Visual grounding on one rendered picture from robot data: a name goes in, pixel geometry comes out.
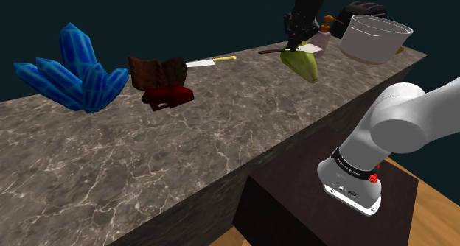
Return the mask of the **black toaster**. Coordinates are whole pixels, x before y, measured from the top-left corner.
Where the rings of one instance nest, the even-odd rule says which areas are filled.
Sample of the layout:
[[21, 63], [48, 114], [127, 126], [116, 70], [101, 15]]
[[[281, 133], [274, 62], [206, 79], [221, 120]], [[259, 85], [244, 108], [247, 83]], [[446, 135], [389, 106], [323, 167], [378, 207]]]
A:
[[354, 1], [345, 6], [336, 17], [343, 24], [337, 21], [330, 28], [332, 36], [341, 39], [349, 26], [353, 15], [371, 15], [375, 17], [385, 18], [387, 10], [383, 5], [376, 4], [370, 1]]

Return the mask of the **green pointed fruit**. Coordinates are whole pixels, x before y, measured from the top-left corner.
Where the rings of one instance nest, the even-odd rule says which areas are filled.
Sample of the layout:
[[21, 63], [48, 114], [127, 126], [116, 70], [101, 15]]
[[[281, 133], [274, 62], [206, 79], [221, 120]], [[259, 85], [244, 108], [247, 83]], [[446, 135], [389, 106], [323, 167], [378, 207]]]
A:
[[313, 84], [318, 80], [316, 59], [314, 54], [300, 49], [301, 46], [306, 44], [306, 41], [302, 41], [301, 45], [295, 52], [291, 52], [289, 49], [284, 49], [280, 53], [280, 58], [289, 69]]

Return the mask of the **dark robot stand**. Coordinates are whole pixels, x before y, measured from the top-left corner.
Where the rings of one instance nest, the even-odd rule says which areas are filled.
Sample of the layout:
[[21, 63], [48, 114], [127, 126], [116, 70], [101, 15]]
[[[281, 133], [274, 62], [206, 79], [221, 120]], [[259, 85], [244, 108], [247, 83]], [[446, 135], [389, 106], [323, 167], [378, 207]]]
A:
[[382, 162], [371, 217], [324, 191], [318, 163], [343, 139], [323, 127], [248, 176], [233, 225], [251, 246], [408, 246], [416, 178]]

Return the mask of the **dark handled cleaver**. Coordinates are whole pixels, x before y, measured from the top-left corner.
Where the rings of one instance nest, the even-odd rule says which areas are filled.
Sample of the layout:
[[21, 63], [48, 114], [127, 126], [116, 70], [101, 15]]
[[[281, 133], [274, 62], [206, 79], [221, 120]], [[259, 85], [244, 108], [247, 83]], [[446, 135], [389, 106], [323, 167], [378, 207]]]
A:
[[[317, 52], [320, 52], [321, 50], [322, 48], [312, 45], [311, 43], [301, 45], [296, 49], [297, 52], [307, 52], [310, 54], [315, 54]], [[263, 55], [263, 54], [269, 54], [269, 53], [275, 53], [275, 52], [285, 52], [285, 51], [289, 52], [290, 50], [286, 48], [279, 48], [279, 49], [262, 50], [262, 51], [258, 51], [258, 53]]]

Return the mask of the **pink soap dispenser orange pump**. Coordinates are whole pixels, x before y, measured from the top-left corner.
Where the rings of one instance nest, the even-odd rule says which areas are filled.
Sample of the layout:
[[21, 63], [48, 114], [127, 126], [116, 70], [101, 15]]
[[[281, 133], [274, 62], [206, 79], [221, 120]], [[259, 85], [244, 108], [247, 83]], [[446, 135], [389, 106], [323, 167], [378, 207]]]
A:
[[334, 18], [332, 15], [326, 15], [324, 16], [324, 23], [320, 26], [319, 31], [309, 40], [309, 44], [321, 48], [321, 50], [313, 53], [315, 57], [321, 57], [325, 53], [327, 44], [329, 43], [331, 37], [329, 24], [333, 21], [343, 24], [343, 22]]

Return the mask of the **yellow handled knife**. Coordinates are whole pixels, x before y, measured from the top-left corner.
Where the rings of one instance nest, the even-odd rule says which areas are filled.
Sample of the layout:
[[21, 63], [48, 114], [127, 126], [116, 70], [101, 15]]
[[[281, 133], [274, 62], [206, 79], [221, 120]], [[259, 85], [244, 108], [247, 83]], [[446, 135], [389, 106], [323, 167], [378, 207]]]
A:
[[193, 67], [201, 67], [201, 66], [213, 66], [216, 64], [218, 61], [225, 61], [225, 60], [236, 60], [236, 56], [228, 56], [228, 57], [216, 57], [212, 59], [206, 59], [206, 60], [196, 60], [192, 62], [187, 62], [186, 66], [188, 68], [193, 68]]

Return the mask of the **brown crumpled cloth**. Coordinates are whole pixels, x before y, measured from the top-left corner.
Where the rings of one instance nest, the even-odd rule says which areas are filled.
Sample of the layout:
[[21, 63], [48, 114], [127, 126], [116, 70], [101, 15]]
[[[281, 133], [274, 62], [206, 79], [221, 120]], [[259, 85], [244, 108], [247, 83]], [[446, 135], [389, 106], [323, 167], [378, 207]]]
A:
[[187, 65], [181, 57], [161, 62], [128, 56], [128, 62], [132, 86], [140, 91], [149, 88], [170, 88], [175, 84], [184, 86], [187, 78]]

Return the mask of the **white cooking pot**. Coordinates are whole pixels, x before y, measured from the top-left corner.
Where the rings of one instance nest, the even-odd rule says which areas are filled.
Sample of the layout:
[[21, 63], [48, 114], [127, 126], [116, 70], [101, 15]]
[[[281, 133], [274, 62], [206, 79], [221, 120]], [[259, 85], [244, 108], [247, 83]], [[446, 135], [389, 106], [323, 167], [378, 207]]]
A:
[[339, 49], [353, 60], [384, 64], [397, 53], [413, 30], [404, 24], [371, 15], [353, 15]]

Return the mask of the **dark red block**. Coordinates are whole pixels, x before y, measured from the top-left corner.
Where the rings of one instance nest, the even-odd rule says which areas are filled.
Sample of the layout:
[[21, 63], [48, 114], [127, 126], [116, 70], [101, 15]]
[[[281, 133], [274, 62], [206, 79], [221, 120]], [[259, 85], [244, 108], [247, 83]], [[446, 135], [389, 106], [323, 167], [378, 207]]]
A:
[[179, 84], [169, 88], [149, 88], [142, 96], [143, 103], [149, 104], [153, 111], [174, 108], [194, 99], [193, 91]]

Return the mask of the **blue crystal cluster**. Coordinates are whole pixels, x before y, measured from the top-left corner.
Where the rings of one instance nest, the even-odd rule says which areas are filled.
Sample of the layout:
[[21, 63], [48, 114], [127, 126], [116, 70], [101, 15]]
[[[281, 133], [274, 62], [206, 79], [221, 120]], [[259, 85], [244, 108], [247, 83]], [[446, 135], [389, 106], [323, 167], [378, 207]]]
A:
[[97, 62], [91, 39], [72, 23], [59, 34], [62, 62], [37, 57], [14, 63], [15, 75], [39, 94], [73, 110], [96, 113], [106, 108], [128, 81], [126, 68], [110, 74]]

